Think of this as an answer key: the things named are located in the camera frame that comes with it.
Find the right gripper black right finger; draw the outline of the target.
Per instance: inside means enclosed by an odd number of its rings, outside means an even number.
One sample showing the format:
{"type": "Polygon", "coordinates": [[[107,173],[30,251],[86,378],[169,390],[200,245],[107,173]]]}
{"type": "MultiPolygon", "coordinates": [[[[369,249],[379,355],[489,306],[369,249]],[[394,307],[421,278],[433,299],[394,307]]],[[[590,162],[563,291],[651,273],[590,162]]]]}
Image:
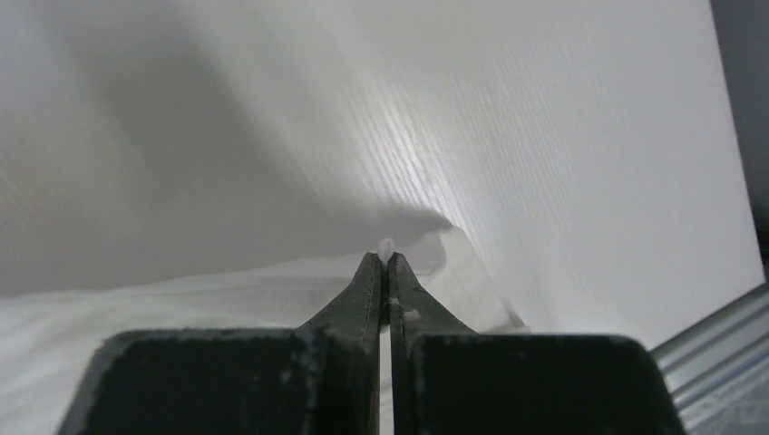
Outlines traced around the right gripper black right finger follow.
{"type": "Polygon", "coordinates": [[[655,360],[614,334],[483,334],[387,267],[398,434],[681,434],[655,360]]]}

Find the white t shirt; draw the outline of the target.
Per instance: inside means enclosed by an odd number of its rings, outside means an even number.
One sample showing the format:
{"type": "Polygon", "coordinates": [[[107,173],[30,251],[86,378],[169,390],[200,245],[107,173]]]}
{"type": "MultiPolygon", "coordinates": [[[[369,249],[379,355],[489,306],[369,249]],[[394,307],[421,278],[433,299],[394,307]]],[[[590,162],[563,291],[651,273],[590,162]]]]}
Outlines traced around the white t shirt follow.
{"type": "MultiPolygon", "coordinates": [[[[421,285],[479,333],[526,324],[499,295],[468,237],[431,232],[402,248],[421,285]]],[[[57,431],[93,352],[137,329],[296,327],[352,280],[361,253],[110,290],[1,300],[1,431],[57,431]]]]}

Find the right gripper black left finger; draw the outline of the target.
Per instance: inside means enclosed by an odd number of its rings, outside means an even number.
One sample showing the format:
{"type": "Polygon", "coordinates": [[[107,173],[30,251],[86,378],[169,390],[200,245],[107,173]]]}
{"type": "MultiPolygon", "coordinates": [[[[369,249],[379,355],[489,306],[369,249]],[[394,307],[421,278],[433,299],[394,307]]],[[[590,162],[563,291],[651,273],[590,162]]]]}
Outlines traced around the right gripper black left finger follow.
{"type": "Polygon", "coordinates": [[[62,434],[376,434],[382,264],[299,327],[132,330],[94,353],[62,434]]]}

